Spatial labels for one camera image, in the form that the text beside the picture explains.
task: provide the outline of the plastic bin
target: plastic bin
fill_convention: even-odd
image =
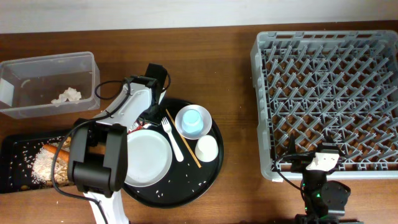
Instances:
[[[261,173],[301,174],[273,160],[331,136],[346,159],[330,179],[398,178],[398,35],[390,30],[261,32],[251,50]]]
[[[95,110],[99,83],[91,52],[5,61],[0,63],[0,112],[21,119]],[[80,100],[51,103],[69,87],[81,93]]]

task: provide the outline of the white fork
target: white fork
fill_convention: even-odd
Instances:
[[[170,141],[172,142],[172,148],[174,151],[175,158],[177,161],[182,162],[184,160],[184,156],[181,153],[181,150],[178,144],[175,142],[174,136],[172,134],[172,126],[166,117],[162,119],[163,130],[169,135]]]

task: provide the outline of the carrot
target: carrot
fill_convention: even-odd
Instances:
[[[52,152],[54,154],[55,154],[55,151],[57,151],[57,147],[48,145],[48,144],[43,145],[43,148],[45,150],[47,150],[48,152]],[[58,157],[61,158],[65,162],[69,162],[69,152],[67,152],[67,151],[64,151],[61,149],[60,153],[58,154]]]

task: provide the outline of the gray plastic crate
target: gray plastic crate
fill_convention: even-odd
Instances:
[[[398,35],[390,30],[261,32],[251,50],[261,173],[331,135],[348,158],[331,179],[398,178]],[[301,174],[286,172],[288,179]]]

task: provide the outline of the white wall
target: white wall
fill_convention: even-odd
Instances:
[[[398,19],[380,0],[0,0],[0,33]]]

